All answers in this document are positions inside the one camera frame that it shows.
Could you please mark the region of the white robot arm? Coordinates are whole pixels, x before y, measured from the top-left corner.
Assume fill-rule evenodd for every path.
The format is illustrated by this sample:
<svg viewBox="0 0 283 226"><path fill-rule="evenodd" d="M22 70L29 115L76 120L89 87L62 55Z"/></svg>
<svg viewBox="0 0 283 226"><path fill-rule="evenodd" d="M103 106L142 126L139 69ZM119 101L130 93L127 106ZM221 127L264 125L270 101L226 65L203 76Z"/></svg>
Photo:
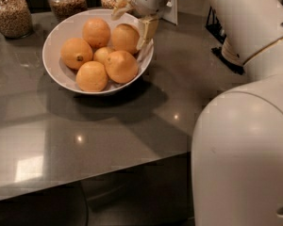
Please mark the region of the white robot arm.
<svg viewBox="0 0 283 226"><path fill-rule="evenodd" d="M208 0L248 77L195 124L195 226L283 226L283 5Z"/></svg>

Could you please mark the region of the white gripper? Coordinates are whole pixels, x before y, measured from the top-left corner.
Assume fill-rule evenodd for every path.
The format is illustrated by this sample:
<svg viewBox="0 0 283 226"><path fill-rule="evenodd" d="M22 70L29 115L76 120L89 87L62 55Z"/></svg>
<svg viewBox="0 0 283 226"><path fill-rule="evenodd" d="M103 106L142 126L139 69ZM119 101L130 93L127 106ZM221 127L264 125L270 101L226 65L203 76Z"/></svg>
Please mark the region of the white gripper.
<svg viewBox="0 0 283 226"><path fill-rule="evenodd" d="M169 0L117 0L113 8L111 19L118 20L126 12L131 10L131 5L138 13L144 17L138 20L140 38L137 43L137 49L147 45L154 38L158 29L158 16L153 15L162 12Z"/></svg>

